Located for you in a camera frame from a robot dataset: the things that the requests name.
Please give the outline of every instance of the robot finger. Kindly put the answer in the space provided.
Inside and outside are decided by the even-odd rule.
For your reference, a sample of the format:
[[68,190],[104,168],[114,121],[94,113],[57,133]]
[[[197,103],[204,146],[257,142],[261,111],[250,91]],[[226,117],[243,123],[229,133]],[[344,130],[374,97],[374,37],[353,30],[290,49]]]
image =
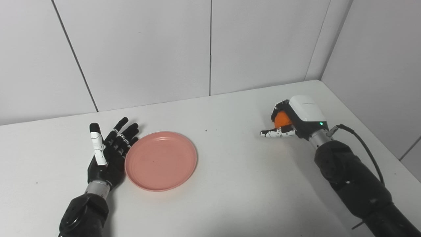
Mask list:
[[260,136],[262,137],[290,137],[295,135],[295,130],[283,131],[282,128],[274,128],[271,130],[262,130]]
[[105,145],[111,145],[114,142],[114,139],[117,137],[118,132],[123,128],[123,126],[129,122],[129,119],[127,117],[122,118],[117,125],[115,125],[114,129],[108,134],[108,136],[105,138],[104,144]]
[[122,155],[125,158],[127,153],[129,152],[130,148],[139,140],[138,137],[133,137],[130,143],[122,150]]
[[134,123],[130,125],[126,130],[124,130],[112,143],[114,149],[119,149],[120,147],[125,147],[129,144],[129,141],[139,133],[139,125]]
[[93,144],[93,150],[95,152],[95,160],[98,165],[106,165],[107,160],[104,157],[104,140],[102,139],[101,130],[99,124],[91,123],[89,125],[91,132],[91,140]]

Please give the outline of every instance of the metal cylinder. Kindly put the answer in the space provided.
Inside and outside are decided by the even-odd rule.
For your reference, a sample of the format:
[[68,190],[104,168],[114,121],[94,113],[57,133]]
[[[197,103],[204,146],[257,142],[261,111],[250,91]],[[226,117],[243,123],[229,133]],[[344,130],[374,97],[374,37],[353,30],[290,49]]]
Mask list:
[[334,140],[333,138],[328,137],[326,135],[327,132],[328,130],[326,129],[320,129],[312,133],[312,135],[309,138],[309,142],[313,145],[315,149],[325,144],[326,142],[330,142]]
[[107,184],[107,182],[102,180],[94,180],[88,184],[85,193],[96,194],[103,197],[104,199],[107,199],[109,190],[110,186]]

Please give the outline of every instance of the white finger cover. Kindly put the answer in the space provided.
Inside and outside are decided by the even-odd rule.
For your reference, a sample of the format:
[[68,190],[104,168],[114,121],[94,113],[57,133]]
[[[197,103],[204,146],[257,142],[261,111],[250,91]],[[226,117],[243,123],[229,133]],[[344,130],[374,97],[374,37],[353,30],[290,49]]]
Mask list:
[[93,150],[95,152],[95,160],[98,165],[106,165],[107,160],[104,157],[104,144],[102,143],[102,135],[99,132],[91,132]]

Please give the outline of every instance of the orange ball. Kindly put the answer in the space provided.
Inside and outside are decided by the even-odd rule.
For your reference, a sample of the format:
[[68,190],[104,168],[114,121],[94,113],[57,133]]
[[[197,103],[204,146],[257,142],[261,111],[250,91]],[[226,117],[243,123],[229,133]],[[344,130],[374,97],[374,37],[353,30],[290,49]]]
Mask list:
[[285,111],[281,111],[276,115],[274,123],[275,123],[275,128],[280,128],[280,127],[292,124],[291,120],[289,119]]

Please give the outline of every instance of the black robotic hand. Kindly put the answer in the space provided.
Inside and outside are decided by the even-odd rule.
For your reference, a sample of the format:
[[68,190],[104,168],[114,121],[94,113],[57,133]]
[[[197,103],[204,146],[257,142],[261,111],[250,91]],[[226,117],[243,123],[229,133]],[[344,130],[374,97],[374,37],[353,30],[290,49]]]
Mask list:
[[60,237],[102,236],[109,213],[105,199],[123,180],[125,156],[138,140],[135,137],[139,133],[137,123],[118,134],[127,122],[128,118],[121,119],[105,140],[102,140],[99,125],[90,125],[95,155],[88,167],[88,187],[67,207],[59,226]]
[[[103,141],[105,146],[103,153],[107,164],[98,165],[95,156],[92,158],[88,167],[88,183],[94,180],[106,181],[112,190],[123,180],[125,157],[130,147],[138,140],[136,135],[139,133],[138,124],[133,123],[118,134],[127,122],[128,118],[121,119]],[[101,133],[97,123],[91,123],[90,130]]]

